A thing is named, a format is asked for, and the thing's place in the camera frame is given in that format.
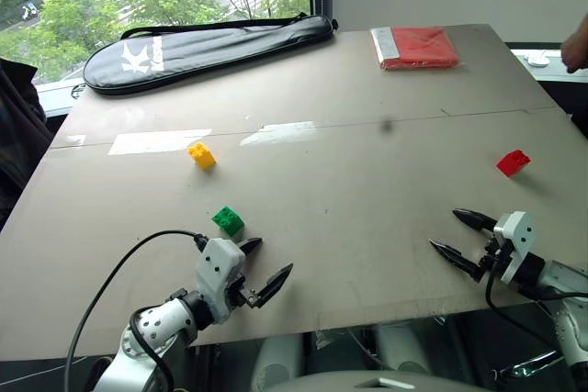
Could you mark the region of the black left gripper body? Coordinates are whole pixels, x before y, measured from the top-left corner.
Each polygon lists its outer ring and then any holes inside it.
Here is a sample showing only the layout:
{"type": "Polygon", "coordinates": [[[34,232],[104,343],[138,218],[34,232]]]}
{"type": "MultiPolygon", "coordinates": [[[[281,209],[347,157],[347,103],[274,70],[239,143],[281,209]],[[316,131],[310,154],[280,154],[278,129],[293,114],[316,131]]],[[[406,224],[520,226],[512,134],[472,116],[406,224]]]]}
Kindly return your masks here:
{"type": "Polygon", "coordinates": [[[231,281],[226,290],[226,301],[229,309],[241,308],[247,305],[250,308],[257,308],[259,306],[259,296],[245,286],[245,276],[237,274],[235,279],[231,281]]]}

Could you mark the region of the bystander bare hand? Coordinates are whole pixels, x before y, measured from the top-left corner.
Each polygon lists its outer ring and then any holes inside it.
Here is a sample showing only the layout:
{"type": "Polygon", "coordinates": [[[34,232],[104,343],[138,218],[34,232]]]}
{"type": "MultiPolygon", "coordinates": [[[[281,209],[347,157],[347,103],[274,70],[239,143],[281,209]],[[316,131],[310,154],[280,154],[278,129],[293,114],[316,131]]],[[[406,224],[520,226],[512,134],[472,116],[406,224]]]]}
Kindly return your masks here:
{"type": "Polygon", "coordinates": [[[561,59],[569,74],[587,68],[588,16],[585,15],[578,27],[562,43],[561,59]]]}

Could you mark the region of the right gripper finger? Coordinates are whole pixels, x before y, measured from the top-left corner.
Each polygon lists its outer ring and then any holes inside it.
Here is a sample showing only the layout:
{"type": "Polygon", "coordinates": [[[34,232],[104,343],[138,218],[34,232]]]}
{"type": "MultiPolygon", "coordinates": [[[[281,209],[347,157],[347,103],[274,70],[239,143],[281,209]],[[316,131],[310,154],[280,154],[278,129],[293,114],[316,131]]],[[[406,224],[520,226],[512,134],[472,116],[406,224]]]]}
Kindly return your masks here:
{"type": "Polygon", "coordinates": [[[475,282],[482,279],[485,270],[477,263],[466,259],[461,252],[440,241],[429,240],[429,243],[447,262],[466,273],[475,282]]]}
{"type": "Polygon", "coordinates": [[[497,223],[496,219],[490,218],[474,210],[455,208],[452,210],[452,213],[458,218],[458,220],[476,231],[493,231],[497,223]]]}

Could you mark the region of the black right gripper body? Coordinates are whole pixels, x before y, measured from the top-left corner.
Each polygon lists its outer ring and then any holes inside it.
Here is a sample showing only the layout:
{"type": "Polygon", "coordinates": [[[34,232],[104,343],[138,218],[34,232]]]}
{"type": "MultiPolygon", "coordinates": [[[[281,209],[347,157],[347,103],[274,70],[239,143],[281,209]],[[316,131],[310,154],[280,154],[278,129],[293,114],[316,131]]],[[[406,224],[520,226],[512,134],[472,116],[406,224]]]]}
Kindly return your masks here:
{"type": "Polygon", "coordinates": [[[479,270],[476,276],[481,280],[487,273],[493,272],[502,277],[510,263],[510,241],[484,227],[480,232],[486,236],[485,253],[478,262],[479,270]]]}

